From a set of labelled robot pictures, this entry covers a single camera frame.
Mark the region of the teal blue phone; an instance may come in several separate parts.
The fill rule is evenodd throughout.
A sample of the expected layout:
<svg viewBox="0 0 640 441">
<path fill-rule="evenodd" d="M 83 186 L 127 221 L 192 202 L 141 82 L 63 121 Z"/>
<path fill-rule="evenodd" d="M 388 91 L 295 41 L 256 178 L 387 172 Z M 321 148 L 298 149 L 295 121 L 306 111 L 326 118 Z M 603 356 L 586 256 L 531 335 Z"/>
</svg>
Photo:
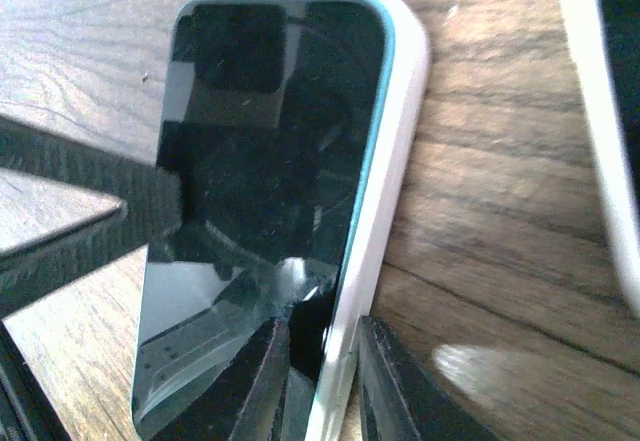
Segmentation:
<svg viewBox="0 0 640 441">
<path fill-rule="evenodd" d="M 149 245 L 131 412 L 142 440 L 202 440 L 206 391 L 268 319 L 290 363 L 272 438 L 301 440 L 360 217 L 389 74 L 366 0 L 195 0 L 179 13 L 158 165 L 181 226 Z"/>
</svg>

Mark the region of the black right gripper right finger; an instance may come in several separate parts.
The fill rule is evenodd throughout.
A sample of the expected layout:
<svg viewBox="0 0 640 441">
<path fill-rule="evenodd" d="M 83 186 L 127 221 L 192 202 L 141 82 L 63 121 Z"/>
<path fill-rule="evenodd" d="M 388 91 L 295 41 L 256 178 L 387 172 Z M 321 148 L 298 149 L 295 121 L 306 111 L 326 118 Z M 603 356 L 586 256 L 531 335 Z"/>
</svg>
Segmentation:
<svg viewBox="0 0 640 441">
<path fill-rule="evenodd" d="M 365 440 L 496 440 L 444 392 L 383 321 L 357 328 L 360 416 Z"/>
</svg>

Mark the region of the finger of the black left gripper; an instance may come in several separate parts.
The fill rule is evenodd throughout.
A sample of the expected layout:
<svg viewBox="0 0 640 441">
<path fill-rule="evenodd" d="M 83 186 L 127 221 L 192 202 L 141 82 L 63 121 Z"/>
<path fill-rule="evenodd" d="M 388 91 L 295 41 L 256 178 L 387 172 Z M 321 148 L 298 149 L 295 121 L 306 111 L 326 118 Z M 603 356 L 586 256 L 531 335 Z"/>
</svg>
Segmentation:
<svg viewBox="0 0 640 441">
<path fill-rule="evenodd" d="M 178 175 L 8 116 L 1 118 L 1 166 L 121 201 L 104 214 L 2 254 L 3 316 L 164 237 L 182 223 Z"/>
</svg>

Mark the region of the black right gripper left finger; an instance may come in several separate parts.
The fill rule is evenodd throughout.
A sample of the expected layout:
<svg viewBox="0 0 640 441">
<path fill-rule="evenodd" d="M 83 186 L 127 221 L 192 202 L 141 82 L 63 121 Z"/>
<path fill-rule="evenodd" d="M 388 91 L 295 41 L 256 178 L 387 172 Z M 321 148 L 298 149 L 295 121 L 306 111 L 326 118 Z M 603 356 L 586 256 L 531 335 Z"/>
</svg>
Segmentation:
<svg viewBox="0 0 640 441">
<path fill-rule="evenodd" d="M 238 351 L 225 372 L 227 440 L 270 438 L 289 371 L 288 350 L 288 323 L 270 318 Z"/>
</svg>

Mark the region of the white phone case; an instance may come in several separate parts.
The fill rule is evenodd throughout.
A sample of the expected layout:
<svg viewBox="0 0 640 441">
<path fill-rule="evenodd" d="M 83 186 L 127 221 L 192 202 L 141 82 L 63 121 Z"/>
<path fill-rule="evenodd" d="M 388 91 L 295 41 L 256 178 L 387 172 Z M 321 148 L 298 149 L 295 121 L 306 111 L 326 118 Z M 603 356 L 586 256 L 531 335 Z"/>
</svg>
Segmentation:
<svg viewBox="0 0 640 441">
<path fill-rule="evenodd" d="M 606 54 L 599 0 L 559 0 L 588 122 L 608 241 L 621 291 L 639 313 L 639 208 Z"/>
<path fill-rule="evenodd" d="M 385 52 L 308 440 L 336 440 L 341 431 L 357 365 L 358 320 L 373 302 L 430 67 L 426 29 L 403 0 L 353 1 L 382 22 Z"/>
</svg>

